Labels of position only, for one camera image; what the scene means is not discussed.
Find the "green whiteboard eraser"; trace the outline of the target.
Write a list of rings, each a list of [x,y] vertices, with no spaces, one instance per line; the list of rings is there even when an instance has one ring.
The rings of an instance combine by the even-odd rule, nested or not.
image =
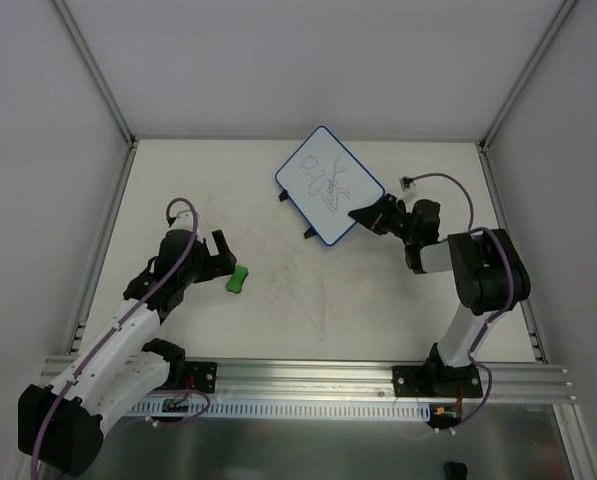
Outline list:
[[[226,290],[233,294],[240,294],[243,290],[244,283],[249,275],[247,267],[237,265],[232,273],[230,279],[227,281]]]

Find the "blue framed whiteboard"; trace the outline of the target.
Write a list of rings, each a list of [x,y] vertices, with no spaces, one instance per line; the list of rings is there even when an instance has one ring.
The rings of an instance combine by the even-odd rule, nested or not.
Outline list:
[[[386,194],[383,184],[326,126],[318,126],[275,173],[315,235],[336,245],[355,225],[352,210]]]

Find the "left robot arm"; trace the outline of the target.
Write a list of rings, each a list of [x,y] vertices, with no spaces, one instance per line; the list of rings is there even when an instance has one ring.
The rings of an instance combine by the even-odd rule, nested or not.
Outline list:
[[[217,252],[192,231],[170,229],[159,251],[127,286],[106,330],[49,384],[26,387],[18,400],[18,449],[41,465],[79,476],[106,436],[139,400],[162,387],[182,389],[185,350],[155,336],[188,287],[231,275],[236,258],[220,230]]]

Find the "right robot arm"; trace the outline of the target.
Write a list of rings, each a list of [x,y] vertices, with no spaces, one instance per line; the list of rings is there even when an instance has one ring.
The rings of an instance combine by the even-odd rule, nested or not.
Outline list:
[[[376,235],[392,234],[404,244],[415,274],[450,272],[459,298],[443,337],[416,367],[392,368],[394,394],[403,397],[481,398],[481,368],[475,354],[491,327],[526,300],[528,272],[506,230],[477,228],[439,239],[441,205],[422,199],[411,209],[388,194],[348,216]]]

